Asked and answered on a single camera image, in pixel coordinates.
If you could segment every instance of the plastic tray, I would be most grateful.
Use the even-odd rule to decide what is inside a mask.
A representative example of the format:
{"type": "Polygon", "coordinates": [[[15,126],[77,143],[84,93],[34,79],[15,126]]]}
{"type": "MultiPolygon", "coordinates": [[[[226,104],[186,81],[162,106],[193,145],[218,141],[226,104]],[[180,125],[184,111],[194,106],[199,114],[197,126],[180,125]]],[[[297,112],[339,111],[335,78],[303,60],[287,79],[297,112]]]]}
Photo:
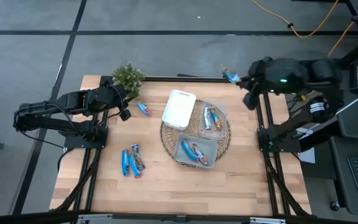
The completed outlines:
{"type": "Polygon", "coordinates": [[[218,143],[215,140],[200,139],[200,138],[189,136],[187,134],[180,133],[178,136],[177,145],[175,147],[175,153],[173,154],[173,158],[178,162],[191,164],[196,167],[213,168],[215,166],[217,150],[218,150],[218,143]],[[193,143],[197,144],[200,151],[204,154],[204,156],[206,156],[208,160],[207,165],[204,166],[201,162],[195,162],[187,156],[185,150],[181,146],[181,141],[184,139],[187,139],[190,147],[193,143]]]}
{"type": "Polygon", "coordinates": [[[215,139],[220,140],[226,136],[227,133],[227,119],[226,119],[226,109],[227,107],[223,104],[212,102],[212,101],[204,101],[203,106],[201,107],[202,118],[200,119],[200,136],[207,139],[215,139]],[[217,128],[215,123],[212,120],[211,115],[209,115],[209,120],[211,122],[211,128],[206,129],[205,119],[204,119],[204,109],[207,106],[215,106],[217,109],[215,110],[216,116],[222,123],[222,128],[217,128]]]}

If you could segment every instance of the potted plant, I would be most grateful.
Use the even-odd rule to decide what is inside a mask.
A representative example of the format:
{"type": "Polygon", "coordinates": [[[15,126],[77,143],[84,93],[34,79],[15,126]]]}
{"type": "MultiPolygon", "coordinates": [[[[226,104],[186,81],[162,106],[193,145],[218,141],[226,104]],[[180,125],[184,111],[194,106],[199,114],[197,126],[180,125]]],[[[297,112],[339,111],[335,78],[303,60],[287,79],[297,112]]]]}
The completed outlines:
{"type": "Polygon", "coordinates": [[[122,84],[127,91],[127,98],[135,98],[139,95],[139,88],[144,81],[144,74],[128,63],[120,66],[112,72],[112,80],[114,84],[122,84]]]}

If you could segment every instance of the round woven tray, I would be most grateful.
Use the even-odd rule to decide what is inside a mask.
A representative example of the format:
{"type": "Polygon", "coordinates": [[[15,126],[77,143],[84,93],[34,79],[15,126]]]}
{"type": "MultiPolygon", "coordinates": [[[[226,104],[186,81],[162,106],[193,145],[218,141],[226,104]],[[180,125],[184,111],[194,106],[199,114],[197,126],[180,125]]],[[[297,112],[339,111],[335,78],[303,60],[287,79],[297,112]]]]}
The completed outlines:
{"type": "MultiPolygon", "coordinates": [[[[175,152],[175,147],[177,144],[178,136],[180,133],[185,133],[190,136],[194,136],[197,138],[202,138],[200,136],[200,122],[204,117],[202,114],[203,101],[196,100],[196,103],[193,108],[193,112],[190,117],[190,122],[187,128],[184,131],[179,131],[177,129],[170,128],[164,125],[164,122],[161,122],[160,128],[160,137],[163,147],[170,157],[173,158],[173,153],[175,152]]],[[[223,139],[217,140],[218,143],[218,151],[216,152],[216,161],[218,161],[222,156],[226,153],[227,149],[229,149],[230,140],[231,140],[231,131],[229,121],[227,121],[226,126],[226,136],[223,139]]],[[[181,162],[181,164],[189,167],[195,167],[192,164],[186,164],[181,162]]]]}

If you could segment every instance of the wooden tabletop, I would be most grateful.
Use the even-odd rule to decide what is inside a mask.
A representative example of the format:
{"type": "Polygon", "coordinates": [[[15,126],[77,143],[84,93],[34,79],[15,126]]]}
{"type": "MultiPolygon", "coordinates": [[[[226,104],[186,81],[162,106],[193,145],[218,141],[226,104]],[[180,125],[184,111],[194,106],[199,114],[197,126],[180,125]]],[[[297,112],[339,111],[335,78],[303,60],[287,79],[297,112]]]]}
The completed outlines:
{"type": "MultiPolygon", "coordinates": [[[[84,76],[82,90],[99,87],[100,76],[84,76]]],[[[245,90],[228,83],[145,82],[140,99],[152,117],[144,116],[129,103],[132,117],[123,122],[108,120],[109,133],[102,150],[91,210],[94,212],[159,213],[192,215],[272,215],[263,156],[259,151],[256,111],[242,103],[245,90]],[[227,118],[232,138],[227,153],[213,169],[195,169],[178,164],[162,147],[161,117],[172,90],[196,95],[228,105],[227,118]],[[140,145],[146,166],[143,176],[123,177],[121,152],[132,144],[140,145]]],[[[288,119],[284,96],[270,96],[276,124],[288,119]]],[[[83,121],[82,115],[74,121],[83,121]]],[[[84,149],[74,149],[62,160],[50,208],[59,206],[73,190],[80,176],[84,149]]],[[[298,160],[281,153],[285,182],[289,191],[307,212],[309,200],[298,160]]],[[[85,206],[85,187],[81,208],[85,206]]],[[[277,202],[282,211],[279,190],[277,202]]]]}

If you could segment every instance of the black metal frame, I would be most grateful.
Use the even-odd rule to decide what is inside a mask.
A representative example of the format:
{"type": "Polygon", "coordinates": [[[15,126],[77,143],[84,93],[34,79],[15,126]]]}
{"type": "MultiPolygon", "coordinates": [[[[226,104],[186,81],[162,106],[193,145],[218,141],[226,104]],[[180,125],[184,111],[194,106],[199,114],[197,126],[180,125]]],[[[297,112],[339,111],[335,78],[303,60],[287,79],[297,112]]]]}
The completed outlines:
{"type": "MultiPolygon", "coordinates": [[[[57,77],[55,80],[55,83],[53,85],[49,100],[55,100],[58,96],[58,92],[60,89],[60,86],[62,84],[62,80],[65,74],[65,70],[67,68],[68,60],[70,58],[71,50],[73,48],[73,44],[75,41],[76,36],[78,35],[262,35],[262,36],[294,36],[294,33],[290,30],[288,31],[254,31],[254,30],[78,30],[82,15],[85,10],[87,0],[81,0],[80,7],[78,10],[78,13],[76,15],[76,19],[73,25],[73,28],[71,30],[0,30],[0,35],[69,35],[69,40],[65,49],[65,53],[62,58],[60,69],[57,73],[57,77]]],[[[311,33],[311,31],[299,31],[300,35],[307,35],[311,33]]],[[[341,35],[342,31],[319,31],[316,32],[314,35],[323,35],[323,36],[330,36],[330,35],[341,35]]],[[[347,33],[348,36],[358,36],[358,31],[349,31],[347,33]]],[[[354,49],[353,51],[356,51],[356,54],[348,54],[344,58],[347,57],[347,62],[354,60],[355,57],[358,56],[358,48],[354,49]]],[[[222,78],[191,78],[191,77],[147,77],[146,81],[154,81],[154,82],[212,82],[212,83],[226,83],[227,81],[222,78]]],[[[273,124],[272,119],[272,112],[270,109],[269,104],[269,97],[265,96],[265,103],[266,103],[266,109],[268,113],[268,123],[273,124]]],[[[262,110],[260,108],[260,103],[258,103],[257,106],[257,114],[259,118],[259,126],[263,127],[263,117],[262,117],[262,110]]],[[[46,135],[46,129],[41,129],[37,132],[37,137],[41,140],[45,139],[46,135]]],[[[94,182],[96,179],[96,172],[91,175],[91,184],[88,191],[88,198],[86,203],[86,210],[79,210],[76,211],[76,209],[79,208],[80,200],[81,200],[81,193],[82,189],[80,189],[79,194],[77,197],[75,197],[74,201],[74,209],[75,211],[65,211],[65,212],[53,212],[52,213],[36,213],[36,214],[28,214],[28,215],[20,215],[22,213],[22,208],[24,206],[25,198],[27,196],[32,177],[35,172],[35,167],[37,165],[41,148],[42,148],[43,142],[41,141],[35,141],[32,147],[30,161],[26,167],[26,172],[24,179],[22,181],[19,193],[17,195],[17,200],[15,202],[14,208],[12,210],[13,216],[10,219],[10,223],[14,223],[16,218],[20,217],[28,217],[28,218],[34,218],[34,217],[42,217],[46,218],[46,220],[53,220],[56,217],[78,217],[79,214],[89,214],[90,213],[90,207],[91,207],[91,199],[93,195],[94,190],[94,182]]],[[[266,163],[266,170],[271,169],[270,167],[270,155],[269,153],[264,150],[263,148],[263,155],[266,163]]],[[[81,168],[81,175],[80,179],[84,177],[86,173],[86,168],[89,163],[90,158],[90,151],[91,149],[85,149],[85,156],[83,159],[83,165],[81,168]]],[[[270,199],[271,199],[271,206],[273,211],[274,217],[283,217],[278,215],[278,208],[277,208],[277,199],[275,197],[275,189],[274,189],[274,181],[279,180],[279,185],[284,185],[284,179],[282,175],[282,168],[281,168],[281,162],[280,162],[280,155],[279,153],[274,154],[274,159],[277,167],[277,173],[274,171],[274,174],[276,175],[269,175],[267,172],[267,180],[268,180],[268,186],[269,186],[269,193],[270,193],[270,199]]],[[[288,199],[283,197],[283,204],[284,204],[284,212],[285,214],[288,214],[288,199]]],[[[163,219],[163,220],[174,220],[174,221],[189,221],[189,220],[212,220],[212,221],[247,221],[250,220],[250,217],[220,217],[220,216],[196,216],[196,215],[188,215],[188,216],[180,216],[180,215],[144,215],[144,214],[114,214],[115,218],[135,218],[135,219],[163,219]]],[[[312,217],[306,217],[303,220],[310,220],[312,217]]]]}

